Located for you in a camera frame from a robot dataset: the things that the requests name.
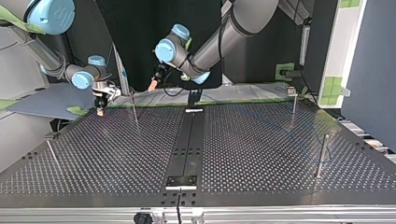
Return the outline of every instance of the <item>gray robot arm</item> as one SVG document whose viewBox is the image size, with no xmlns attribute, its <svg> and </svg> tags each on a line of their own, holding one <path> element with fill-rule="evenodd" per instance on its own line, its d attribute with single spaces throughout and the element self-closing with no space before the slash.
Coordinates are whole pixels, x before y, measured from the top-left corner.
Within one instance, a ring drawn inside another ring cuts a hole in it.
<svg viewBox="0 0 396 224">
<path fill-rule="evenodd" d="M 172 32 L 155 49 L 157 58 L 202 84 L 210 68 L 233 50 L 243 39 L 259 33 L 273 17 L 278 0 L 234 0 L 220 28 L 204 43 L 195 55 L 185 48 L 190 31 L 176 24 Z"/>
<path fill-rule="evenodd" d="M 0 6 L 5 7 L 20 21 L 33 24 L 48 35 L 66 32 L 75 16 L 73 0 L 0 0 Z M 40 63 L 45 74 L 64 77 L 82 90 L 92 87 L 98 114 L 102 115 L 107 103 L 120 96 L 120 90 L 106 82 L 106 60 L 103 57 L 91 56 L 89 65 L 85 67 L 70 64 L 62 54 L 50 49 L 34 34 L 11 23 L 7 27 L 20 46 Z"/>
</svg>

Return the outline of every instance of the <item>white panel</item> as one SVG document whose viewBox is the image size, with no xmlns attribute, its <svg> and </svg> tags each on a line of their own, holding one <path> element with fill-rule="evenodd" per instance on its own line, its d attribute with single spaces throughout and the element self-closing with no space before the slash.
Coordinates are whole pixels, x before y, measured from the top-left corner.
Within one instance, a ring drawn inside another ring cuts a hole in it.
<svg viewBox="0 0 396 224">
<path fill-rule="evenodd" d="M 347 86 L 366 3 L 366 0 L 361 0 L 359 7 L 344 7 L 337 10 L 319 99 L 323 92 L 326 77 L 342 77 L 342 87 L 345 88 Z M 341 96 L 338 99 L 337 105 L 319 106 L 321 108 L 341 108 L 343 100 L 344 97 Z"/>
<path fill-rule="evenodd" d="M 51 119 L 9 113 L 0 115 L 0 173 L 44 142 Z"/>
<path fill-rule="evenodd" d="M 0 28 L 0 49 L 15 42 L 7 28 Z M 0 51 L 0 68 L 0 99 L 13 99 L 45 87 L 35 60 L 20 46 Z"/>
</svg>

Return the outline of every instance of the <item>white wall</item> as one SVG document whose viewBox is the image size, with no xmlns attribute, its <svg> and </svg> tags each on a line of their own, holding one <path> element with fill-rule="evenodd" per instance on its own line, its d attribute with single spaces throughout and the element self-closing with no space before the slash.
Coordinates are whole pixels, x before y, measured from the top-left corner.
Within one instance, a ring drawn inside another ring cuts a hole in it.
<svg viewBox="0 0 396 224">
<path fill-rule="evenodd" d="M 19 114 L 0 116 L 0 173 L 44 142 L 51 132 L 50 121 Z"/>
<path fill-rule="evenodd" d="M 0 49 L 15 43 L 7 28 L 0 28 Z M 14 99 L 45 87 L 35 60 L 21 47 L 0 51 L 0 100 Z M 0 111 L 0 172 L 44 142 L 50 119 Z"/>
<path fill-rule="evenodd" d="M 15 43 L 7 28 L 0 28 L 0 49 Z M 20 46 L 0 51 L 0 99 L 12 99 L 45 82 L 35 60 Z"/>
</svg>

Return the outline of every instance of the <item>black curtain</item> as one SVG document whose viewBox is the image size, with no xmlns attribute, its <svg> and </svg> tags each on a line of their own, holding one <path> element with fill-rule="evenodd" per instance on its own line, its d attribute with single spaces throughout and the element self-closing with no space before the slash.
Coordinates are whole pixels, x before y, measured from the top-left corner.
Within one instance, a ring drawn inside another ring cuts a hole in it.
<svg viewBox="0 0 396 224">
<path fill-rule="evenodd" d="M 220 26 L 221 0 L 97 0 L 128 74 L 137 91 L 145 91 L 158 62 L 153 50 L 175 23 L 191 31 L 190 52 L 196 52 Z M 221 69 L 213 72 L 205 88 L 221 85 Z M 179 74 L 169 82 L 185 86 Z M 198 86 L 189 83 L 188 89 Z"/>
</svg>

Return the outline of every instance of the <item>gray cable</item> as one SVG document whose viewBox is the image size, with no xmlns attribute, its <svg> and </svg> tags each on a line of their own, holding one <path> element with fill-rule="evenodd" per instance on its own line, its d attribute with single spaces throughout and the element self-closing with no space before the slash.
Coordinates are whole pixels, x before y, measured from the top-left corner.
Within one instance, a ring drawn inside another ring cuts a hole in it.
<svg viewBox="0 0 396 224">
<path fill-rule="evenodd" d="M 12 48 L 12 47 L 16 46 L 17 44 L 18 44 L 18 42 L 15 42 L 15 43 L 13 43 L 13 44 L 11 44 L 11 45 L 8 45 L 8 46 L 6 46 L 6 47 L 1 48 L 0 51 L 1 51 L 1 50 L 4 50 L 4 49 Z"/>
<path fill-rule="evenodd" d="M 50 77 L 57 77 L 58 80 L 59 80 L 59 79 L 61 79 L 64 76 L 64 73 L 66 71 L 67 62 L 66 62 L 66 58 L 64 57 L 64 55 L 62 55 L 59 52 L 56 52 L 56 53 L 62 59 L 62 67 L 58 71 L 50 71 L 50 70 L 46 69 L 46 74 L 49 75 Z"/>
</svg>

